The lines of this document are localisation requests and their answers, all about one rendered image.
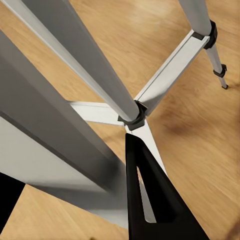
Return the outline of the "camera tripod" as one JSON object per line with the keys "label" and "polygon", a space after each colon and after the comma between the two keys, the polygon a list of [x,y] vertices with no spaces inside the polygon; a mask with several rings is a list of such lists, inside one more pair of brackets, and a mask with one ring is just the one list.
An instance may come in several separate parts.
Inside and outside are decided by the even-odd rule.
{"label": "camera tripod", "polygon": [[[146,116],[202,49],[228,89],[205,0],[178,0],[192,30],[134,99],[69,0],[1,1],[105,103],[66,100],[0,29],[0,173],[128,230],[126,164],[87,122],[125,127],[168,176]],[[157,223],[139,185],[145,220]]]}

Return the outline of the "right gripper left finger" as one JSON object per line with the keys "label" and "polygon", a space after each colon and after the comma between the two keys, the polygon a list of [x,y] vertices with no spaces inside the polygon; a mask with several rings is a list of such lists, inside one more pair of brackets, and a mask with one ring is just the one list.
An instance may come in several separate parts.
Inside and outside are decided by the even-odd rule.
{"label": "right gripper left finger", "polygon": [[0,172],[0,234],[2,233],[25,183]]}

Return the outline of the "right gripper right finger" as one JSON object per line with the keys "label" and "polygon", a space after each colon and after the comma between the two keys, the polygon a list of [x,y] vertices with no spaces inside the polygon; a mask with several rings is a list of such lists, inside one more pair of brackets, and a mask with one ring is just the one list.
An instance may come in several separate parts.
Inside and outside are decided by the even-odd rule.
{"label": "right gripper right finger", "polygon": [[[210,240],[145,142],[125,134],[129,240]],[[156,223],[145,220],[138,170]]]}

